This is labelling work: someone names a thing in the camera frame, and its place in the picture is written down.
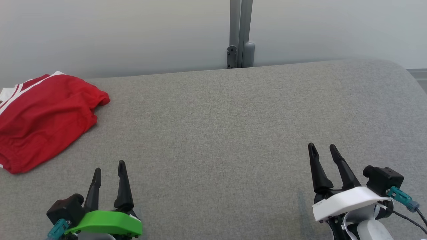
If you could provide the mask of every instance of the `red fabric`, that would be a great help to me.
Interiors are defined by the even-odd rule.
[[[0,164],[12,174],[58,155],[97,122],[95,107],[110,102],[82,79],[48,76],[17,85],[0,105]]]

